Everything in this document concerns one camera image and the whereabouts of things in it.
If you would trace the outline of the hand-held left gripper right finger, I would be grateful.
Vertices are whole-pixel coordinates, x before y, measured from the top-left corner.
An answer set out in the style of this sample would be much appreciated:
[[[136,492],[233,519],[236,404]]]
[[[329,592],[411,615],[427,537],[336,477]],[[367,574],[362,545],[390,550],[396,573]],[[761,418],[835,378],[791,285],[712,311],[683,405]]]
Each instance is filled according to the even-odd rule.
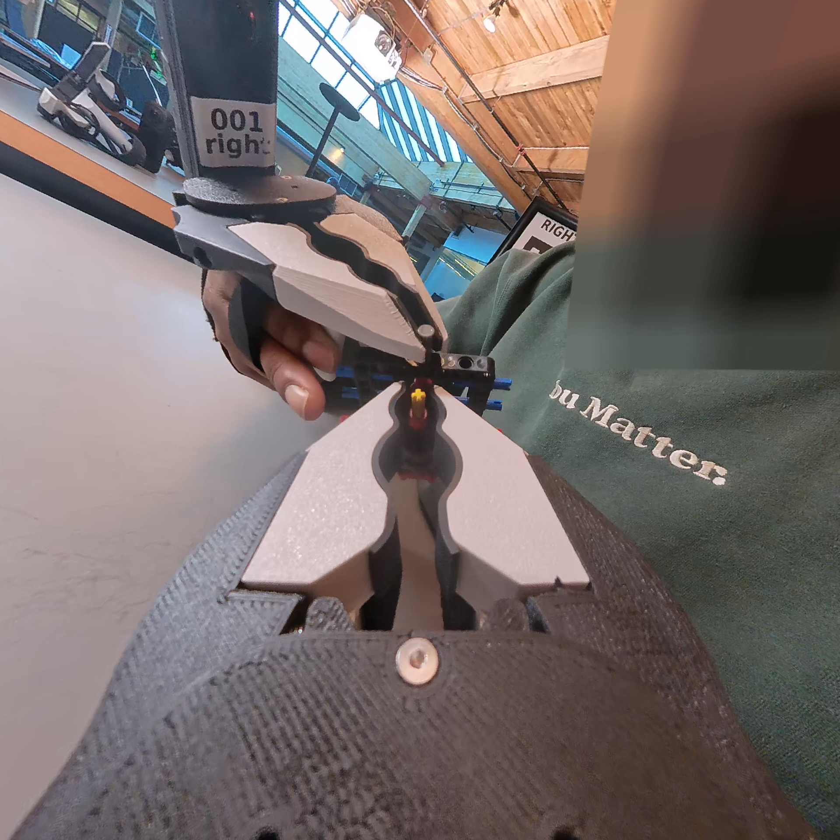
[[[521,600],[589,576],[524,450],[443,388],[440,434],[455,455],[442,498],[445,543],[456,554],[455,590],[468,603]]]

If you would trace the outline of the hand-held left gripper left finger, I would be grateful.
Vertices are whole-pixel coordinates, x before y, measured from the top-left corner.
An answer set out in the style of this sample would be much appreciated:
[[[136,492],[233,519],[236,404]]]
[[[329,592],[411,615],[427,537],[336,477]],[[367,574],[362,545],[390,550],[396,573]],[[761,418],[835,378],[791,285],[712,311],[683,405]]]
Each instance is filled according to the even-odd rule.
[[[396,526],[393,384],[313,444],[240,579],[247,590],[332,596],[363,625],[393,625],[403,562]]]

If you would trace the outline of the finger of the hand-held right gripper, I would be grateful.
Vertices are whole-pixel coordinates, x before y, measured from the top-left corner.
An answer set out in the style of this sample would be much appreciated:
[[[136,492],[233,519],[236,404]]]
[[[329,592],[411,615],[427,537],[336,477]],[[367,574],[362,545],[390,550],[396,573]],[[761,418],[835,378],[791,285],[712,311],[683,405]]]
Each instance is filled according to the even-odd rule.
[[[393,294],[413,330],[434,327],[431,349],[448,347],[448,334],[431,294],[404,246],[356,213],[333,214],[315,223],[315,249],[345,263],[360,279]]]
[[[309,231],[268,223],[236,224],[228,230],[275,265],[276,299],[283,307],[376,350],[424,361],[424,347],[393,294],[319,253],[315,224]]]

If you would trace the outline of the black frame lego assembly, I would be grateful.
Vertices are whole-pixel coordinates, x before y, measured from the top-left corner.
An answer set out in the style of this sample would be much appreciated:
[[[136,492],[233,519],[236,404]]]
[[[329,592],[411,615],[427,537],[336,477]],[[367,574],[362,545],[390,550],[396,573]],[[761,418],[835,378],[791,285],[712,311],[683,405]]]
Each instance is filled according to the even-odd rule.
[[[399,386],[391,404],[395,430],[385,438],[379,459],[387,480],[397,475],[432,482],[444,476],[447,457],[438,430],[444,408],[436,403],[437,386],[479,416],[485,411],[499,412],[501,400],[491,394],[511,389],[510,379],[497,377],[491,358],[445,351],[428,351],[424,361],[415,363],[361,348],[350,364],[337,367],[335,375],[342,399],[361,406],[387,386]]]

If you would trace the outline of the black padded object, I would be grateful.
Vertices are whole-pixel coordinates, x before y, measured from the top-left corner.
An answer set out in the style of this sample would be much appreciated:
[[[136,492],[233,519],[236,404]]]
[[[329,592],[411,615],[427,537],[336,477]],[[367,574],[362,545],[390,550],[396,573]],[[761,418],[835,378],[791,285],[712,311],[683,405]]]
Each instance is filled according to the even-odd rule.
[[[148,100],[142,111],[138,137],[145,148],[142,167],[151,174],[159,172],[165,151],[176,144],[175,118],[156,101]]]

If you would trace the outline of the black framed sign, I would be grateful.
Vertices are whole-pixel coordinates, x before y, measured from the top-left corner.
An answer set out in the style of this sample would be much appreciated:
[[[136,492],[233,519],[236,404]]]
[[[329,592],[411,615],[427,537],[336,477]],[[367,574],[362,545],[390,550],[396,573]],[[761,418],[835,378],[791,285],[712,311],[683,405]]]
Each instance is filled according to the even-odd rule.
[[[536,196],[504,238],[490,261],[511,249],[540,255],[552,247],[570,243],[576,238],[577,226],[577,217],[560,206]]]

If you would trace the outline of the grey table with orange edge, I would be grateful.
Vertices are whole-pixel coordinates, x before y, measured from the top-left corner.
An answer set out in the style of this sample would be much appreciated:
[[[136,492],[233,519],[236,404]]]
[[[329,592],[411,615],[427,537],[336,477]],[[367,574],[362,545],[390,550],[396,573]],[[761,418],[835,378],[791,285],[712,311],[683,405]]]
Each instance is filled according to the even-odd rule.
[[[129,166],[90,143],[71,137],[36,111],[40,83],[2,60],[1,141],[156,223],[173,228],[174,193],[183,174],[168,164],[155,173]]]

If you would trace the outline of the black pedestal table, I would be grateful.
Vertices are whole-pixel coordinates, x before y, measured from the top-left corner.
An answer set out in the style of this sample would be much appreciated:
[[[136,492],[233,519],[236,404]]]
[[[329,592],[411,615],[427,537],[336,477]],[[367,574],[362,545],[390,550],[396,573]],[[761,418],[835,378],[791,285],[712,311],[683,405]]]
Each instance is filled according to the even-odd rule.
[[[338,117],[342,115],[349,121],[352,121],[353,123],[357,123],[361,120],[361,114],[359,113],[358,109],[355,108],[342,94],[340,94],[336,88],[330,86],[330,84],[324,81],[319,84],[319,89],[322,96],[332,107],[332,113],[329,116],[327,125],[325,126],[325,129],[322,132],[322,137],[311,158],[308,170],[306,172],[307,178],[312,178],[314,176],[314,173],[316,172],[319,166],[324,147],[329,139],[331,132],[333,131],[333,127],[337,122]]]

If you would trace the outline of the black and white strapped device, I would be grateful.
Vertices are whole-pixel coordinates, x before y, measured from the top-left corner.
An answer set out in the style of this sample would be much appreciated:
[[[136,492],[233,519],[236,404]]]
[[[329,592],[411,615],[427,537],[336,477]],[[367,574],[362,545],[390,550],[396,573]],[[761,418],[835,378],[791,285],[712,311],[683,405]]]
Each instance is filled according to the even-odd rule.
[[[37,111],[49,122],[57,119],[66,133],[122,163],[142,165],[146,150],[137,133],[111,118],[124,110],[127,102],[118,82],[101,69],[110,51],[104,42],[91,42],[57,84],[40,92]]]

